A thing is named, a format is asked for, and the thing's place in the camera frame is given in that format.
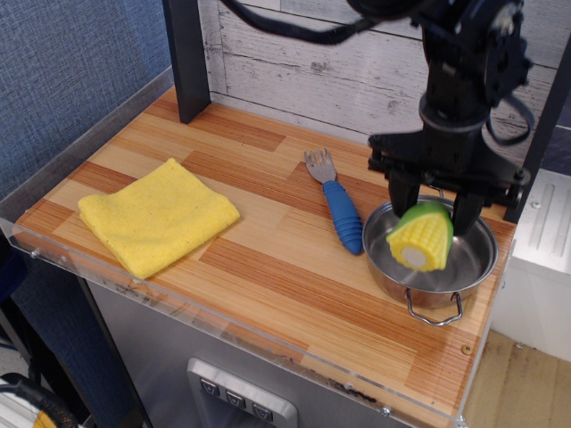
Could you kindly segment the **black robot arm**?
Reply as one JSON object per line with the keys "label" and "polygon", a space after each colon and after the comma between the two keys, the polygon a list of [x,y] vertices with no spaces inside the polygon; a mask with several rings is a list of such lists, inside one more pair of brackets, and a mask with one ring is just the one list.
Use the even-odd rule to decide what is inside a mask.
{"label": "black robot arm", "polygon": [[409,18],[422,29],[428,66],[418,106],[423,127],[368,139],[368,165],[388,180],[394,214],[402,217],[417,203],[422,185],[456,194],[455,235],[466,234],[484,207],[517,206],[530,175],[493,151],[483,132],[493,131],[491,111],[500,103],[519,112],[526,130],[494,136],[497,144],[519,144],[534,127],[534,115],[513,95],[527,84],[533,65],[520,35],[522,2],[352,1],[350,6],[374,22]]}

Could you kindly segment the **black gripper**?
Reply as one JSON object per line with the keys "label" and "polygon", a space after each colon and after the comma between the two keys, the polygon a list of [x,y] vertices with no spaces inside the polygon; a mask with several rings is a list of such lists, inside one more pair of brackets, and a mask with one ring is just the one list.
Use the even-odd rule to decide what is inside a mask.
{"label": "black gripper", "polygon": [[368,165],[389,181],[397,217],[417,203],[422,185],[456,194],[455,236],[471,230],[483,207],[517,205],[531,177],[525,168],[492,150],[480,126],[461,130],[425,124],[415,132],[372,135],[368,144],[372,150]]}

